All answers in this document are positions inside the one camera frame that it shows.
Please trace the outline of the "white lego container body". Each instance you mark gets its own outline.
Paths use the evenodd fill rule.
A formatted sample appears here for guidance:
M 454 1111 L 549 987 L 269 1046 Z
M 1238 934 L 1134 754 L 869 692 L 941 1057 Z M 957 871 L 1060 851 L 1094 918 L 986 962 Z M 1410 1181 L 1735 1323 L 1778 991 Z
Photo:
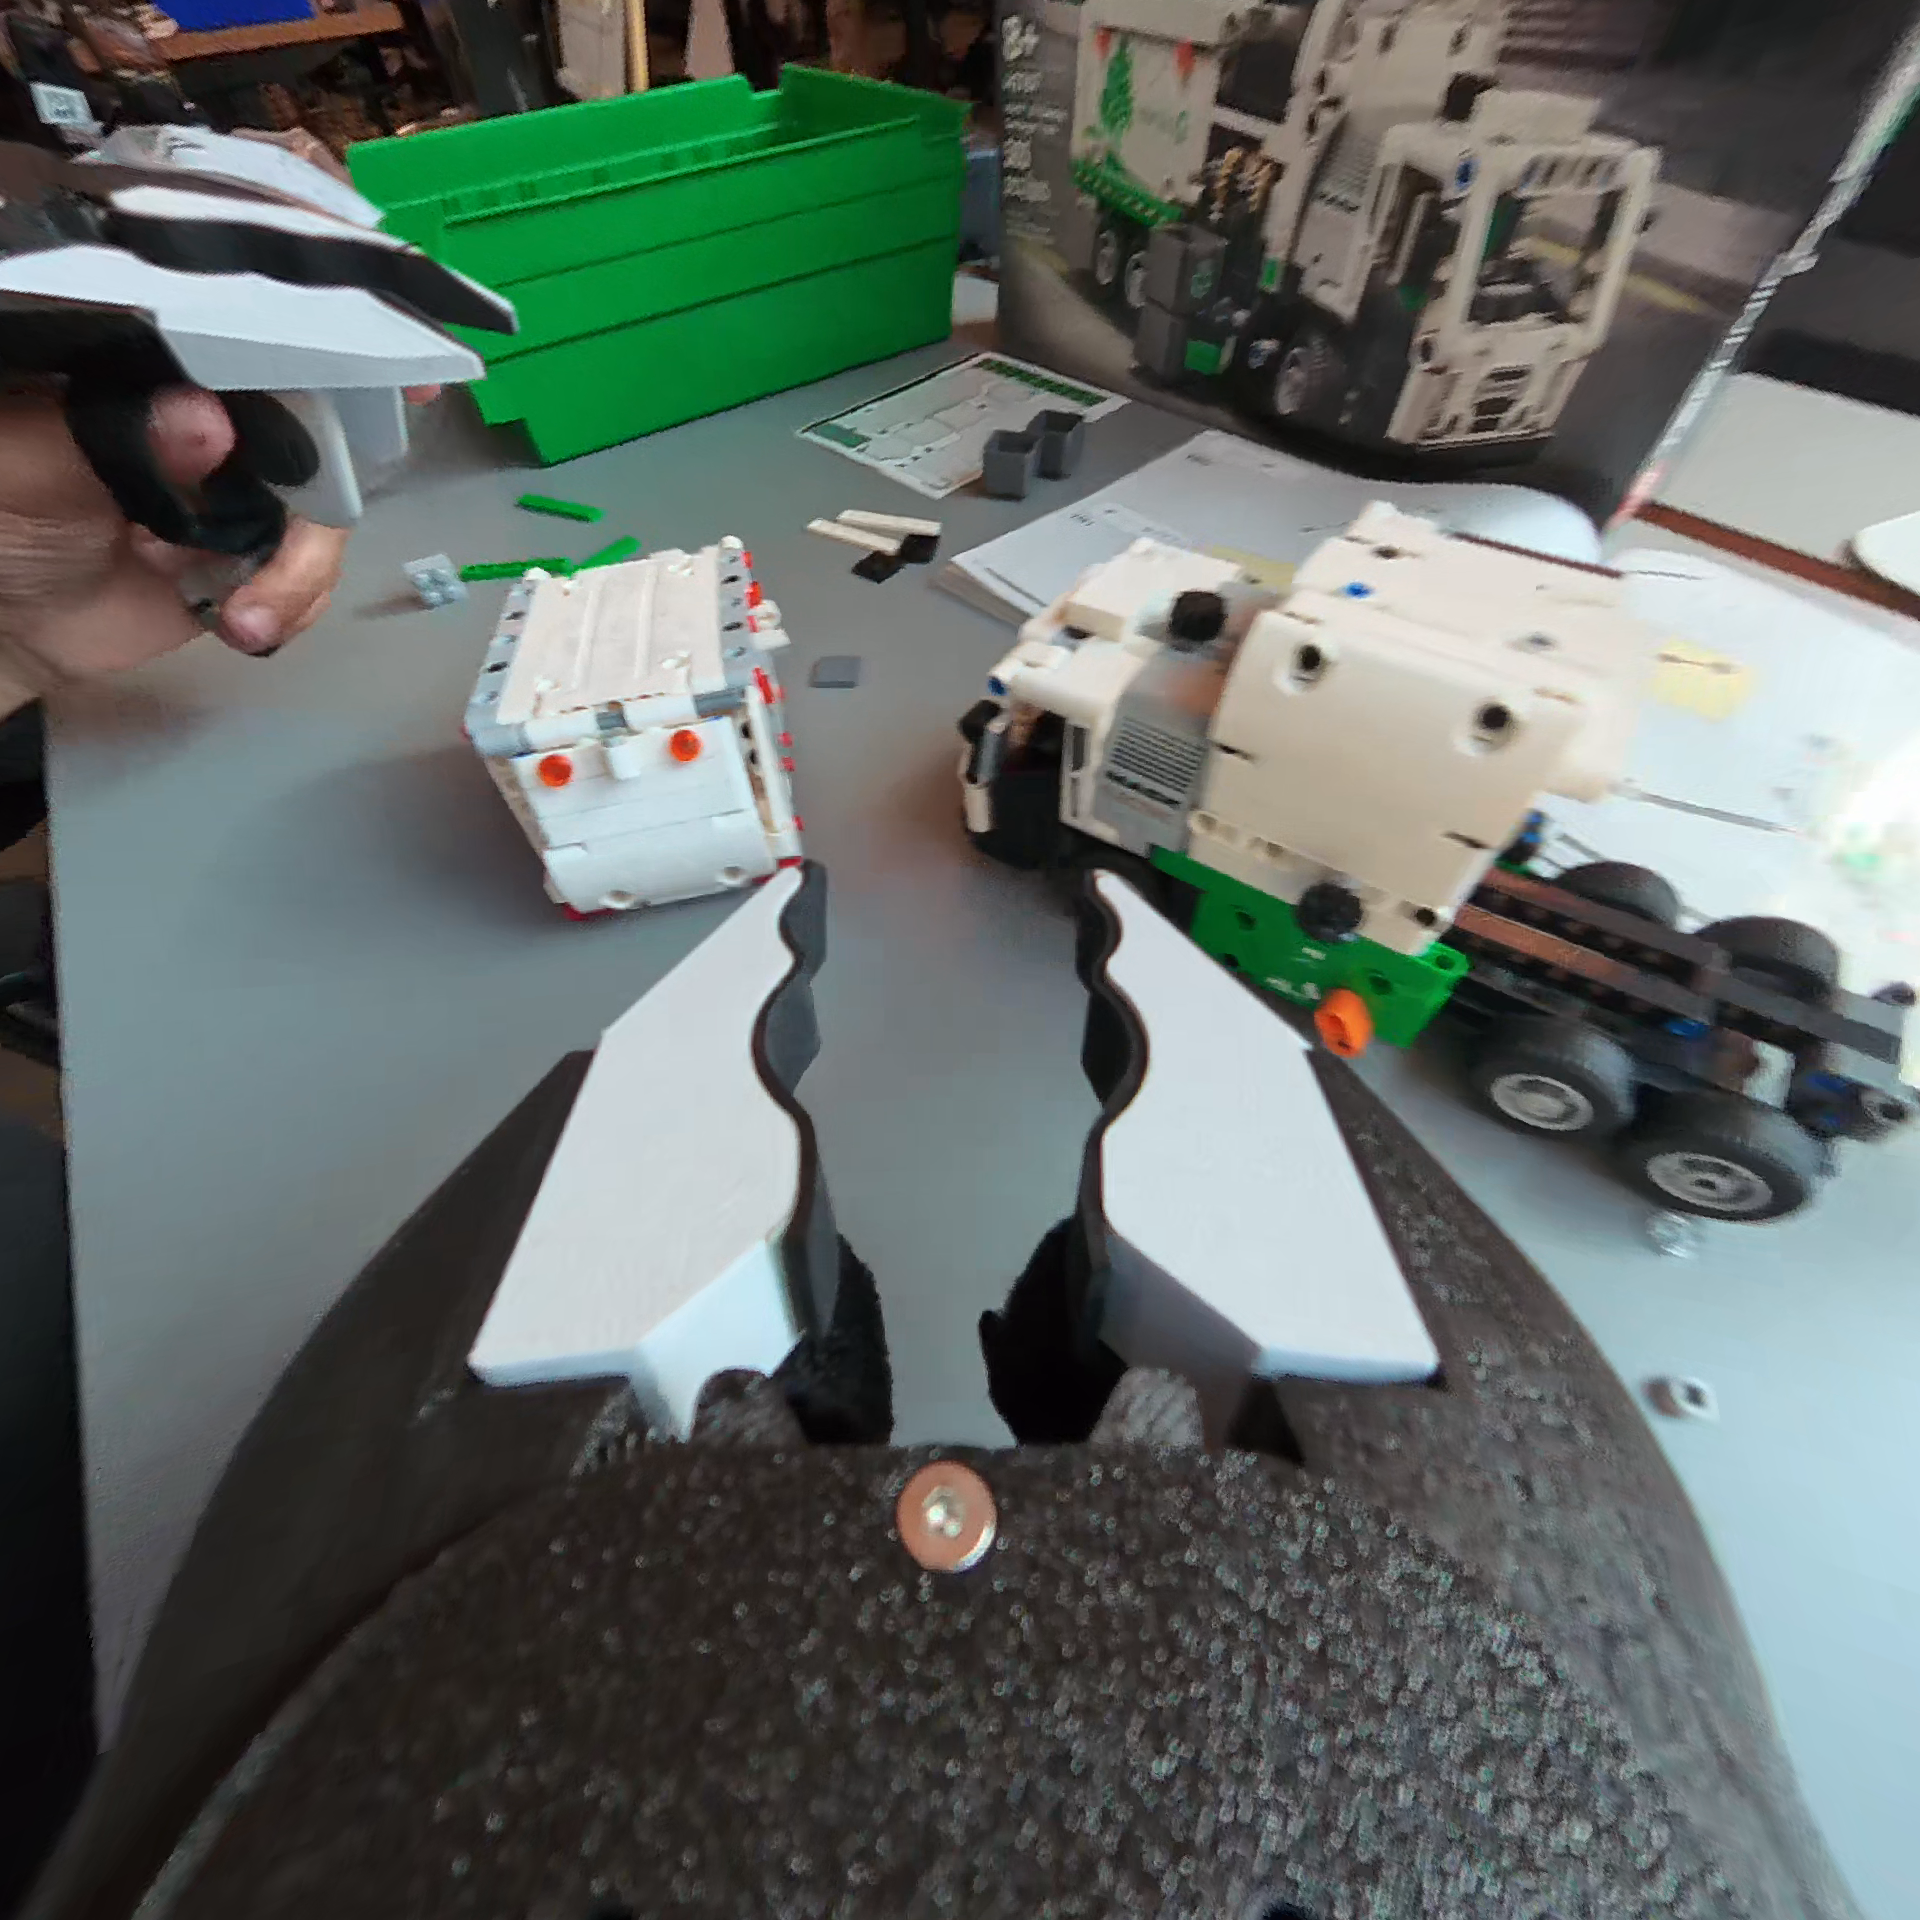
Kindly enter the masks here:
M 576 922 L 803 863 L 784 620 L 733 535 L 508 589 L 463 733 Z

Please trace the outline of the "person's left hand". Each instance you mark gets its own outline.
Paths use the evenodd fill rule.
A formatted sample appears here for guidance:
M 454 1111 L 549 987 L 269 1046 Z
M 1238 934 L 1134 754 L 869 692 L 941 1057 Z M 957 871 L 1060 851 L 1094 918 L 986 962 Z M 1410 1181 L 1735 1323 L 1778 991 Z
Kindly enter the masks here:
M 348 531 L 290 518 L 279 548 L 220 603 L 213 631 L 242 657 L 267 657 L 304 633 L 342 575 L 348 540 Z M 53 390 L 4 394 L 4 718 L 203 636 L 178 589 L 203 564 L 119 513 Z

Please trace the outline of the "lego set cardboard box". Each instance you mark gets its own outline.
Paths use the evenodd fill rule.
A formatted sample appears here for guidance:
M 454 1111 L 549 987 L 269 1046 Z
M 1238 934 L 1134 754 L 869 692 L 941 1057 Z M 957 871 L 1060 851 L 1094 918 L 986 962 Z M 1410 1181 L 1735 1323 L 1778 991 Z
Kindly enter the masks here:
M 1597 521 L 1916 109 L 1909 3 L 998 4 L 998 335 Z

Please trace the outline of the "lego instruction booklet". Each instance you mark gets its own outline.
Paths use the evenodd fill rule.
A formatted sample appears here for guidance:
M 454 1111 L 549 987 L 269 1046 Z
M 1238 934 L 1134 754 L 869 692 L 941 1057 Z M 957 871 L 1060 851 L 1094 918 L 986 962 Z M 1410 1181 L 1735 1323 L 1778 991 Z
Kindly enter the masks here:
M 1562 497 L 1509 484 L 1357 477 L 1208 429 L 1090 497 L 957 554 L 933 583 L 1018 627 L 1138 540 L 1278 574 L 1378 501 L 1452 535 L 1559 559 L 1599 559 L 1599 531 Z

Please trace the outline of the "green plastic bin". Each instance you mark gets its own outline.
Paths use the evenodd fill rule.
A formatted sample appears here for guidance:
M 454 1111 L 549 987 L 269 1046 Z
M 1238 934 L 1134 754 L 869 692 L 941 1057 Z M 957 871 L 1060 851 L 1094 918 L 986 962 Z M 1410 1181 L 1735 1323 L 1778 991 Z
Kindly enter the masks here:
M 469 394 L 539 465 L 948 335 L 970 111 L 790 65 L 348 151 L 386 228 L 508 298 Z

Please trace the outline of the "white round plate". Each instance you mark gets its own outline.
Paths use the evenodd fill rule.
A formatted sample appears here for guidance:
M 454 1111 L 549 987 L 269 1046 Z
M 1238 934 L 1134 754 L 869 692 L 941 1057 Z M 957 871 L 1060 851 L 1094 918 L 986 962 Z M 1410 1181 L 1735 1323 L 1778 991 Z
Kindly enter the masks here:
M 1848 559 L 1886 588 L 1887 603 L 1909 617 L 1917 617 L 1917 524 L 1917 513 L 1879 518 L 1847 542 Z

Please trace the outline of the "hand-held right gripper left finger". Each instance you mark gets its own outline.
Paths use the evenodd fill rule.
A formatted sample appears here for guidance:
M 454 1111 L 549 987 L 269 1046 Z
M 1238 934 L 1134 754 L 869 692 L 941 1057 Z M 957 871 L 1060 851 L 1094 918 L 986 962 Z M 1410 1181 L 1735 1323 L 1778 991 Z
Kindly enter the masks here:
M 836 1227 L 799 1079 L 827 876 L 762 882 L 602 1035 L 469 1348 L 484 1385 L 629 1383 L 687 1436 L 708 1377 L 827 1332 Z

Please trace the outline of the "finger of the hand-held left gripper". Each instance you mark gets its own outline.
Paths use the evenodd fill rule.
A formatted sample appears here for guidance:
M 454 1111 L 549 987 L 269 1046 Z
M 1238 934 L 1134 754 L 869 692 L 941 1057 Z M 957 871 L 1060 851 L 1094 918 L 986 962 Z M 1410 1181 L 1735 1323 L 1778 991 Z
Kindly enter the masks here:
M 203 127 L 120 127 L 79 155 L 104 242 L 166 271 L 254 275 L 371 294 L 426 323 L 512 335 L 517 310 L 384 228 L 350 182 L 283 146 Z
M 342 285 L 172 271 L 119 246 L 4 259 L 18 298 L 135 309 L 180 372 L 214 394 L 324 394 L 466 383 L 483 359 L 439 327 Z

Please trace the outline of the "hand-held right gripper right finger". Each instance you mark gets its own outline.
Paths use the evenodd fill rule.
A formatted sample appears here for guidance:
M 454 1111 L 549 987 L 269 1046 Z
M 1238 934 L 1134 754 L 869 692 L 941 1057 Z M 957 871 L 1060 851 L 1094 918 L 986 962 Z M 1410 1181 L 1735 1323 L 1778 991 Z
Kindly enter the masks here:
M 1307 1043 L 1127 877 L 1092 871 L 1079 906 L 1099 1114 L 1074 1335 L 1189 1383 L 1205 1433 L 1283 1380 L 1439 1385 Z

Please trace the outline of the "white paper sheet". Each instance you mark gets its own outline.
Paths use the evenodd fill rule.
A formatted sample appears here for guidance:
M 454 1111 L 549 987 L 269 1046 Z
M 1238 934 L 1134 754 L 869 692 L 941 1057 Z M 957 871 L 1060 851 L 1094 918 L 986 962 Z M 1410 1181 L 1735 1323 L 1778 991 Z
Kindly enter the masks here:
M 1599 802 L 1548 802 L 1550 861 L 1664 873 L 1682 922 L 1780 916 L 1840 949 L 1858 991 L 1917 983 L 1916 617 L 1709 548 L 1631 538 L 1608 556 L 1655 637 L 1750 668 L 1728 722 L 1644 701 Z

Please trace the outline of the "lego sticker sheet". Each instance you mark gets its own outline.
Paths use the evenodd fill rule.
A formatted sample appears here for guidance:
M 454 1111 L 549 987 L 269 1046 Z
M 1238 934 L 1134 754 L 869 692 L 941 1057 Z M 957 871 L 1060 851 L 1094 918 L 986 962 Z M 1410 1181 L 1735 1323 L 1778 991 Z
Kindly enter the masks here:
M 1124 404 L 1127 397 L 1083 379 L 1000 353 L 976 353 L 805 423 L 797 438 L 891 475 L 919 497 L 943 498 L 979 479 L 992 433 L 1024 429 L 1042 411 L 1098 420 Z

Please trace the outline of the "yellow sticky note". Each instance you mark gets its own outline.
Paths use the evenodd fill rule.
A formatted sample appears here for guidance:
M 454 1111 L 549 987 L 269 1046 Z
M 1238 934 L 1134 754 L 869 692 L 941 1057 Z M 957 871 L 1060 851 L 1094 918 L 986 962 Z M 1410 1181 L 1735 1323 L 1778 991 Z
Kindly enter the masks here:
M 1691 641 L 1667 637 L 1653 660 L 1645 703 L 1728 722 L 1746 703 L 1754 671 L 1746 662 Z

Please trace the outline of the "white lego truck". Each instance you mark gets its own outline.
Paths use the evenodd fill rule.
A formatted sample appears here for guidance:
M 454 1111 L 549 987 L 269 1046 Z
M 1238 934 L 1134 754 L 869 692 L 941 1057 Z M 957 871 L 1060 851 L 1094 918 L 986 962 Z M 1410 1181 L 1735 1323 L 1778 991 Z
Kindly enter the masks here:
M 1548 801 L 1626 788 L 1671 645 L 1626 578 L 1384 502 L 1285 588 L 1135 540 L 1027 620 L 957 722 L 971 846 L 1115 868 L 1341 1058 L 1468 1023 L 1504 1127 L 1762 1225 L 1916 1122 L 1912 987 L 1796 918 L 1684 925 L 1661 873 L 1546 871 Z

